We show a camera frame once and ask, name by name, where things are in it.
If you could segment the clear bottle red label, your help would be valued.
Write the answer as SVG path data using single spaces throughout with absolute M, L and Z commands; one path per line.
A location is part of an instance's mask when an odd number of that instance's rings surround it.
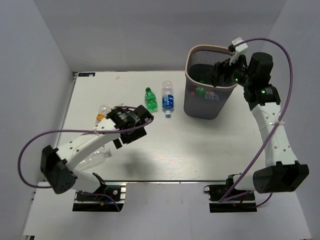
M 192 91 L 190 94 L 192 96 L 196 96 L 195 91 Z M 210 91 L 207 91 L 205 97 L 203 97 L 203 98 L 205 98 L 207 100 L 212 100 L 212 101 L 219 101 L 220 100 L 219 96 L 216 93 L 210 92 Z

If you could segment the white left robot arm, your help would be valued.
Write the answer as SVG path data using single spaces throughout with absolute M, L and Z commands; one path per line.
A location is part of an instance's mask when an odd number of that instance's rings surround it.
M 114 107 L 93 130 L 56 148 L 46 146 L 42 150 L 40 170 L 56 194 L 74 189 L 99 200 L 106 193 L 105 181 L 97 173 L 77 169 L 77 165 L 109 142 L 119 149 L 146 136 L 145 126 L 153 120 L 154 116 L 143 105 Z

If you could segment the large clear bottle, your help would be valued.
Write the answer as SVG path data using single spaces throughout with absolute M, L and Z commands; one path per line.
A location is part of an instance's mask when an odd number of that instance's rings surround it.
M 106 148 L 105 146 L 100 147 L 90 155 L 88 155 L 85 159 L 83 159 L 78 165 L 77 169 L 84 171 L 89 168 L 93 168 L 104 163 L 107 158 L 112 156 L 110 148 Z

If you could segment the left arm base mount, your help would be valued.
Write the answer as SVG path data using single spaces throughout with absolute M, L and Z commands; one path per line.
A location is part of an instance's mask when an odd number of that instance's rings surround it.
M 117 213 L 124 206 L 126 198 L 125 182 L 109 182 L 105 190 L 98 195 L 76 191 L 73 212 Z

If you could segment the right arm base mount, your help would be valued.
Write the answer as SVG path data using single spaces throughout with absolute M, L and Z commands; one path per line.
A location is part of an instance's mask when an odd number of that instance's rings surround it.
M 255 194 L 250 191 L 236 190 L 219 203 L 219 200 L 227 192 L 226 184 L 210 184 L 203 188 L 203 192 L 209 196 L 210 213 L 254 213 L 257 212 Z

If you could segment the clear bottle blue label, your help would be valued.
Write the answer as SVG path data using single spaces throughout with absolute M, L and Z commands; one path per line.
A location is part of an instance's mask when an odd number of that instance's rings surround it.
M 162 83 L 162 110 L 166 118 L 170 118 L 174 110 L 173 86 L 168 80 Z

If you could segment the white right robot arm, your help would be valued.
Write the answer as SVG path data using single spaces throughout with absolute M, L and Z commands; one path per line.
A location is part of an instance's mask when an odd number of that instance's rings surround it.
M 299 163 L 289 143 L 284 122 L 286 107 L 281 107 L 278 90 L 272 86 L 273 58 L 256 52 L 250 62 L 244 55 L 214 65 L 211 82 L 235 83 L 243 87 L 243 95 L 256 120 L 261 139 L 260 150 L 232 183 L 225 188 L 220 202 L 236 200 L 244 191 L 260 194 L 294 192 L 309 175 L 307 164 Z

